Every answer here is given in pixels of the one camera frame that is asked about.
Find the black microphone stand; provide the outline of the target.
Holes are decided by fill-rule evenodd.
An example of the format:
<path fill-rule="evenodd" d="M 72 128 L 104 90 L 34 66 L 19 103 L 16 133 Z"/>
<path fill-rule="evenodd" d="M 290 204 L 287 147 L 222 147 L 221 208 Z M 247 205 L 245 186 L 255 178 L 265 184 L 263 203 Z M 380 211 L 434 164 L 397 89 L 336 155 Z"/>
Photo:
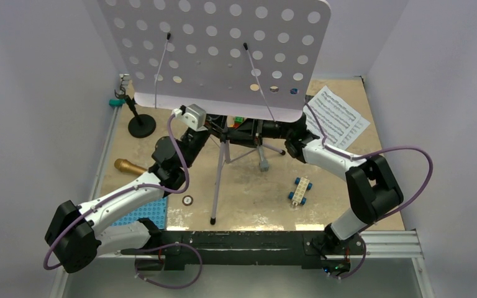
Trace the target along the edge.
<path fill-rule="evenodd" d="M 129 110 L 133 113 L 133 118 L 129 121 L 128 131 L 135 138 L 145 138 L 150 136 L 156 129 L 155 119 L 148 114 L 139 114 L 136 109 L 134 98 L 126 93 L 126 88 L 120 85 L 119 91 L 114 91 L 117 99 L 123 99 Z"/>

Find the lilac music stand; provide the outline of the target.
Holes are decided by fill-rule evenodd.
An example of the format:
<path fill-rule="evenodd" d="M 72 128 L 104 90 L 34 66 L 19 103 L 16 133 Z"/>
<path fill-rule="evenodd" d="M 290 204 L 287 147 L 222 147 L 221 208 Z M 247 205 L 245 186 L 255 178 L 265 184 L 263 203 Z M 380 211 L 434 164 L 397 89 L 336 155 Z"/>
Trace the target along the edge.
<path fill-rule="evenodd" d="M 99 1 L 109 46 L 143 107 L 295 122 L 327 1 Z"/>

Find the white sheet music pages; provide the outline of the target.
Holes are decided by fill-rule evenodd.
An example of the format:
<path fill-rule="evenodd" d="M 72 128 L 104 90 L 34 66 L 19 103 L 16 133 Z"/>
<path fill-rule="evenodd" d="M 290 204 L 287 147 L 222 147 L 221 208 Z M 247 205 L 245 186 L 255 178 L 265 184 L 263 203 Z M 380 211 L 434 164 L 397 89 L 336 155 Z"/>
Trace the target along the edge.
<path fill-rule="evenodd" d="M 326 143 L 341 150 L 346 150 L 370 125 L 327 86 L 306 100 L 303 112 L 308 129 L 319 137 L 326 135 Z"/>

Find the gold microphone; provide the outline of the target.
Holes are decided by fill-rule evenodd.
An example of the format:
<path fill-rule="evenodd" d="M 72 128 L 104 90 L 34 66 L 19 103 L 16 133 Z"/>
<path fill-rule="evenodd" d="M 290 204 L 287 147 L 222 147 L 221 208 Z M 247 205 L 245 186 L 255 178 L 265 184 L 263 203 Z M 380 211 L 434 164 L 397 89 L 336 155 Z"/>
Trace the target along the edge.
<path fill-rule="evenodd" d="M 118 158 L 114 162 L 114 167 L 121 173 L 133 174 L 140 176 L 148 171 L 147 168 L 143 168 L 139 165 L 133 164 L 129 160 Z"/>

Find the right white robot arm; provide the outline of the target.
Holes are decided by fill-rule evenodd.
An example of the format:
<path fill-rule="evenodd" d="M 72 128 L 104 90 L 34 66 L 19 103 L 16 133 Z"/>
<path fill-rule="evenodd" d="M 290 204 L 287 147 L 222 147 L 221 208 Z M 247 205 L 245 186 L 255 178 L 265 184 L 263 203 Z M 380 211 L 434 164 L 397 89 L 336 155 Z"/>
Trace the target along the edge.
<path fill-rule="evenodd" d="M 318 166 L 346 182 L 350 207 L 325 228 L 324 245 L 333 253 L 340 252 L 349 238 L 404 201 L 385 157 L 334 153 L 308 129 L 305 115 L 291 123 L 247 119 L 238 127 L 229 128 L 227 136 L 232 143 L 244 146 L 252 146 L 263 137 L 283 139 L 286 153 L 292 158 Z"/>

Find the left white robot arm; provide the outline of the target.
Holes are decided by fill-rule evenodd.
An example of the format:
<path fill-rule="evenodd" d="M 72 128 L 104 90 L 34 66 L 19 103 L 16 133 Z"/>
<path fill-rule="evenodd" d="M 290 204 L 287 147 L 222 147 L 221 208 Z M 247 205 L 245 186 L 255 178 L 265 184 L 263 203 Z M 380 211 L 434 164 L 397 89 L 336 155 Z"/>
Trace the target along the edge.
<path fill-rule="evenodd" d="M 157 142 L 154 164 L 131 183 L 95 200 L 80 204 L 68 200 L 57 207 L 45 234 L 46 270 L 61 266 L 75 273 L 101 255 L 133 249 L 152 254 L 159 249 L 159 230 L 150 219 L 122 226 L 114 222 L 145 204 L 188 189 L 189 168 L 211 134 L 208 121 L 188 124 L 180 139 L 168 130 L 168 136 Z"/>

